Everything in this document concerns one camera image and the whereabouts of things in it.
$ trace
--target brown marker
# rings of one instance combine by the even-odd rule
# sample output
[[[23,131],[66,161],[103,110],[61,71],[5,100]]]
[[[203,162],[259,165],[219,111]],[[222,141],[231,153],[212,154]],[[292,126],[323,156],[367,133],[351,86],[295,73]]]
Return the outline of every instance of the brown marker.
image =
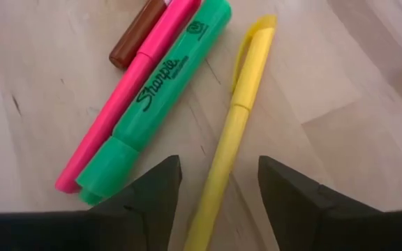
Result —
[[[110,61],[120,69],[127,69],[137,50],[158,22],[172,0],[148,0],[110,53]]]

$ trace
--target green highlighter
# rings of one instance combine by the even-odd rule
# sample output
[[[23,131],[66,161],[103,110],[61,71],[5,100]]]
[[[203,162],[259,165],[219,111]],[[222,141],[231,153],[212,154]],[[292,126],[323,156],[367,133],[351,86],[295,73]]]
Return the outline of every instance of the green highlighter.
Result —
[[[112,136],[76,179],[80,198],[97,204],[126,184],[128,173],[232,15],[226,0],[205,0],[126,110]]]

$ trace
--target sharpie logo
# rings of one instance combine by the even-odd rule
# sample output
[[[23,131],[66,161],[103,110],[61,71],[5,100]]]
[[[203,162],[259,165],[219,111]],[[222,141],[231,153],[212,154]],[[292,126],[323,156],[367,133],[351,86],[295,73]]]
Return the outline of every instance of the sharpie logo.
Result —
[[[206,33],[207,28],[209,28],[209,25],[202,23],[200,21],[194,20],[191,22],[188,26],[186,31],[190,34],[200,34],[198,37],[198,41],[203,37],[203,35]]]
[[[188,56],[185,56],[182,60],[167,60],[161,64],[158,69],[158,74],[154,75],[151,84],[142,88],[139,95],[137,95],[136,102],[147,102],[147,105],[142,110],[143,112],[146,112],[150,108],[151,103],[153,102],[153,97],[158,94],[162,85],[169,79],[174,79],[179,74],[179,71],[181,71],[181,68],[187,60]]]

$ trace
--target wood grain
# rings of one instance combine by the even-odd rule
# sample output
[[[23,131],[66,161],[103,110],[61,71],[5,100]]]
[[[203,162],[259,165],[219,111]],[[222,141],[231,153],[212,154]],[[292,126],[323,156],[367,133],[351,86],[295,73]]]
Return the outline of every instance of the wood grain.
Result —
[[[211,250],[277,250],[258,156],[382,210],[402,209],[402,0],[230,0],[233,17],[133,171],[181,157],[169,250],[181,250],[223,128],[242,36],[278,14]],[[54,190],[122,72],[108,61],[144,0],[0,0],[0,211],[87,208]]]

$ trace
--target pink highlighter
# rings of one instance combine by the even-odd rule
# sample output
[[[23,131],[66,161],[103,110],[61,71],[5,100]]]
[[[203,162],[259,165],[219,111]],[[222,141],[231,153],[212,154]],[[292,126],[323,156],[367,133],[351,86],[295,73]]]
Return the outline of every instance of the pink highlighter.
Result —
[[[117,121],[195,14],[200,2],[201,0],[173,0],[170,3],[57,179],[57,190],[67,193],[80,190],[75,179],[111,135]]]

